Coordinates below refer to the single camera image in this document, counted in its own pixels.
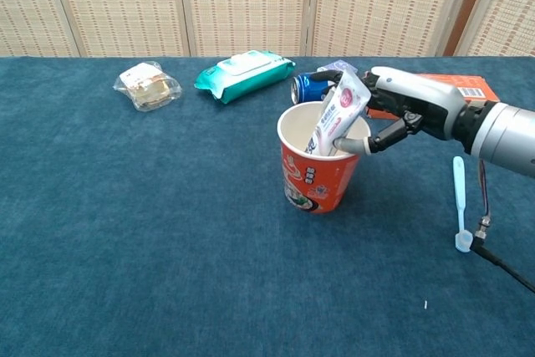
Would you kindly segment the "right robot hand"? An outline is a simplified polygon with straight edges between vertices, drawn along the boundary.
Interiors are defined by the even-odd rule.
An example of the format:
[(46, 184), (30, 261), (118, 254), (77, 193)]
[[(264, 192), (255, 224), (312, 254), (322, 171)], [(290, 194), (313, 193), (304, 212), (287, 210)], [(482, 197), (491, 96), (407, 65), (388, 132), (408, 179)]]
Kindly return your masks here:
[[(457, 87), (418, 74), (375, 66), (360, 78), (353, 69), (314, 72), (305, 91), (325, 95), (318, 121), (305, 152), (333, 156), (337, 150), (354, 155), (383, 151), (419, 131), (438, 140), (458, 140), (471, 146), (472, 117)], [(364, 108), (383, 110), (398, 120), (376, 136), (346, 137)]]

